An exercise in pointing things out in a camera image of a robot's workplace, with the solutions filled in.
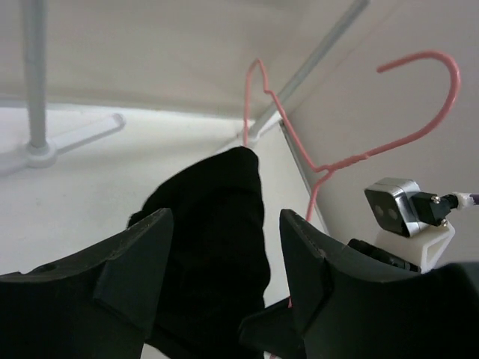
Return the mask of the pink wire hanger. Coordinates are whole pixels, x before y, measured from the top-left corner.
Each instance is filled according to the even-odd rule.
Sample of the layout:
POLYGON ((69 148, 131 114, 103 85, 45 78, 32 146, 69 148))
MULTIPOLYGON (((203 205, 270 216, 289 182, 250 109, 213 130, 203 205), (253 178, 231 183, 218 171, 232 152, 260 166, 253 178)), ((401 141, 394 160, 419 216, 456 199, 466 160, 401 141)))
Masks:
MULTIPOLYGON (((448 92, 445 67, 434 60, 420 60, 385 73, 376 71, 380 64, 399 57, 399 52, 351 52, 289 114, 314 164, 327 165, 408 135, 439 110, 448 92)), ((465 191, 468 183, 460 166, 459 138, 463 105, 470 92, 468 74, 461 66, 461 87, 454 107, 430 134, 344 168, 322 184, 314 225, 342 241, 373 240, 379 228, 364 189, 385 177, 414 180, 423 191, 441 195, 465 191)), ((320 178, 295 146, 272 145, 279 133, 274 129, 257 144, 272 268, 267 304, 289 292, 278 239, 279 212, 287 208, 304 214, 307 190, 320 178)))

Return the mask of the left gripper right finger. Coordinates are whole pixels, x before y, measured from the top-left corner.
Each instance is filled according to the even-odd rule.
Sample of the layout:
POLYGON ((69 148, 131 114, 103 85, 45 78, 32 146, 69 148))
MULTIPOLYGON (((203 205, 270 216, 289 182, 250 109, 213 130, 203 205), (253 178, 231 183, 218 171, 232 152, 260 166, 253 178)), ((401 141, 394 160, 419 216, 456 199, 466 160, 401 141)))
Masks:
POLYGON ((309 358, 476 358, 478 265, 425 274, 358 252, 284 209, 281 246, 309 358))

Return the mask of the black trousers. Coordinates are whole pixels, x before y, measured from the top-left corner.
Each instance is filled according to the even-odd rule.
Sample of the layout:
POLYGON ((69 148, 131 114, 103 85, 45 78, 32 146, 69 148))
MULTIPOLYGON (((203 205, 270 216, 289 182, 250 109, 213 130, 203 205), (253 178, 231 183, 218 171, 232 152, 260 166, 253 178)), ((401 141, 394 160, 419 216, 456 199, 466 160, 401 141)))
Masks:
POLYGON ((132 214, 174 218, 149 344, 169 358, 261 358, 240 344, 242 320, 261 311, 271 271, 263 234, 259 159, 246 147, 211 156, 161 184, 132 214))

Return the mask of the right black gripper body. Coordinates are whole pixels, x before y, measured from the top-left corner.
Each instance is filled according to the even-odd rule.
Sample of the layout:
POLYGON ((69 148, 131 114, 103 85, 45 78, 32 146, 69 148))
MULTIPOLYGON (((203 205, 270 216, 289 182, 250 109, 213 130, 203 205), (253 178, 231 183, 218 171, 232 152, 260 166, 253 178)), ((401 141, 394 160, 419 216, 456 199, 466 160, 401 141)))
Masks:
MULTIPOLYGON (((350 240, 343 249, 347 252, 344 259, 348 266, 358 264, 360 269, 365 269, 367 264, 383 263, 407 272, 419 272, 416 265, 358 239, 350 240)), ((305 283, 314 293, 310 298, 300 296, 300 301, 306 308, 295 308, 291 299, 286 298, 247 317, 242 321, 239 330, 239 341, 242 344, 270 353, 271 358, 306 357, 301 330, 306 328, 314 311, 319 310, 331 296, 333 289, 332 279, 329 278, 329 264, 319 257, 310 261, 310 264, 314 263, 319 264, 318 269, 303 270, 308 276, 305 283)))

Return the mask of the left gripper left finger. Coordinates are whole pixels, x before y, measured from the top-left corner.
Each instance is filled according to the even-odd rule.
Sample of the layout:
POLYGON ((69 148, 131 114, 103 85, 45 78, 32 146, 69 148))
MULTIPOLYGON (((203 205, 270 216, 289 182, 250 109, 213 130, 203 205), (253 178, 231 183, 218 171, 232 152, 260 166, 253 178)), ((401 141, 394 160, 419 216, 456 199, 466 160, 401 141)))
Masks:
POLYGON ((124 231, 22 274, 1 276, 3 358, 139 358, 173 234, 161 209, 124 231))

